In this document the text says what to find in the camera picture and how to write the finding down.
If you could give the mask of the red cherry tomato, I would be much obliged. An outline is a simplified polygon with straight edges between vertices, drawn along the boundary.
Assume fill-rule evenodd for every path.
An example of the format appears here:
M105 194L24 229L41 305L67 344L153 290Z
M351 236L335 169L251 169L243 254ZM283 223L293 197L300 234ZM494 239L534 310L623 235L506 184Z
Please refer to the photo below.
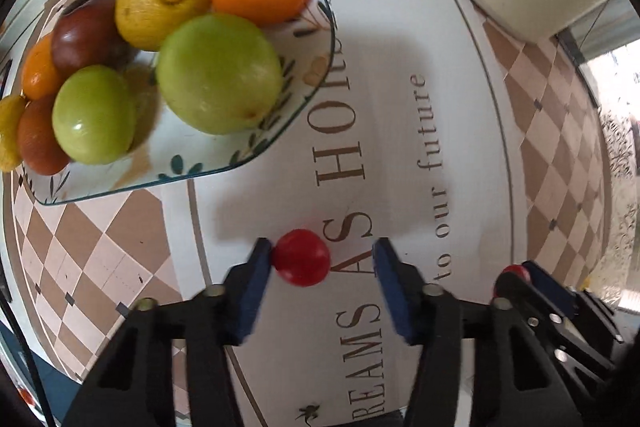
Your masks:
M321 283L331 268L328 246L316 233L306 229L284 234L273 247L270 260L283 280L298 287Z
M519 291L530 285L532 279L524 265L508 265L504 268L494 284L494 296L506 297L513 291Z

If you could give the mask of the large green apple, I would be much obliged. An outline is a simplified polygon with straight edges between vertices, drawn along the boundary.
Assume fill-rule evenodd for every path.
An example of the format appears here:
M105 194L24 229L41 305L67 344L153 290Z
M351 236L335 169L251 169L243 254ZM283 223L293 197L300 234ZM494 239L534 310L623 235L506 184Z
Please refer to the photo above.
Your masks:
M218 13L189 20L164 41L155 77L176 116L214 135L256 127L283 87L279 55L262 31Z

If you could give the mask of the small green apple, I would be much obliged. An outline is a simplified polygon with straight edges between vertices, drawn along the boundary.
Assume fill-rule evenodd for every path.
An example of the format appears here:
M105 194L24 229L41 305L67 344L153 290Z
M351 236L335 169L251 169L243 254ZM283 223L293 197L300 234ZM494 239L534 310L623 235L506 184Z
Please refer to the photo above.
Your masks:
M103 65L78 70L58 91L52 127L58 145L79 164L119 160L136 131L136 104L128 82Z

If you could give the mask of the dark orange tangerine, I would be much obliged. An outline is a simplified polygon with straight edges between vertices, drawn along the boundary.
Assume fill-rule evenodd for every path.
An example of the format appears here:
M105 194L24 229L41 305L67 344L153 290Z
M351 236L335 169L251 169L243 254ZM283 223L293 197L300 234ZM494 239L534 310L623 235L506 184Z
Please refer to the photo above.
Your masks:
M55 96L27 104L17 127L17 145L24 163L41 176L53 176L63 170L70 158L55 139L52 110Z

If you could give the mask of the bright orange front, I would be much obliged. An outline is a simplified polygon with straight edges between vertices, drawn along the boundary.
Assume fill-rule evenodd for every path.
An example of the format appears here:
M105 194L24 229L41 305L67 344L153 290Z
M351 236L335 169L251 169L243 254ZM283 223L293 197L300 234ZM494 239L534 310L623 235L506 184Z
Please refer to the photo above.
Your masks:
M56 95L63 82L52 60L52 34L47 34L27 53L21 75L22 92L29 101L40 100Z

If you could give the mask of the small yellow citrus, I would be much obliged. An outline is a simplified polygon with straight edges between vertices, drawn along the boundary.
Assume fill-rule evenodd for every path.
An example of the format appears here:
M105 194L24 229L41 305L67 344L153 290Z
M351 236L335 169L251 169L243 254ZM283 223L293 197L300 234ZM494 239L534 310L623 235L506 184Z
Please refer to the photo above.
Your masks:
M11 172L22 162L17 144L17 127L24 114L26 100L19 94L2 98L0 102L0 169Z

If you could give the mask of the checkered kitchen mat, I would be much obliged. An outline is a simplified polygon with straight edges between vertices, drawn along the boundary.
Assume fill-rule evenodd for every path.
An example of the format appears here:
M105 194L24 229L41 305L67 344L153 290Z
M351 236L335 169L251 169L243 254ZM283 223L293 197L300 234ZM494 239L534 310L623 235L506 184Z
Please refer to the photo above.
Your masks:
M1 38L14 91L67 2L17 0ZM139 298L218 283L254 239L295 228L333 265L302 289L271 277L233 353L250 426L344 424L403 407L418 350L394 333L370 248L388 237L427 279L486 300L529 257L569 284L604 241L599 121L557 44L521 43L471 0L330 0L335 51L268 150L229 171L46 206L2 179L2 263L38 357L73 385Z

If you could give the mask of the floral oval plate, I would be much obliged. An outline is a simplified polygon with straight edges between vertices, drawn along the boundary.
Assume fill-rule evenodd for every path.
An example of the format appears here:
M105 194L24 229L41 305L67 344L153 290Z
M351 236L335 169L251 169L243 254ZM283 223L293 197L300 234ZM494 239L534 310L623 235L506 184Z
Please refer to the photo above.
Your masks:
M308 0L295 20L270 28L266 37L279 54L283 89L256 127L228 135L198 131L180 120L154 84L152 52L138 51L126 73L134 80L139 127L134 149L108 165L70 162L43 176L23 164L14 178L42 205L80 202L136 188L207 176L241 167L280 138L303 112L326 79L335 51L330 0Z

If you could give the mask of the dark red apple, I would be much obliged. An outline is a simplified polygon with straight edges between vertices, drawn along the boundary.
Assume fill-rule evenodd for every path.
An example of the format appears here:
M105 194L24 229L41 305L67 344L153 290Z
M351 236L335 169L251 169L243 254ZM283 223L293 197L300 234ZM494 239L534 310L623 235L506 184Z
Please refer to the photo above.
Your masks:
M116 0L74 0L56 21L52 62L64 78L92 65L119 68L131 55L115 22Z

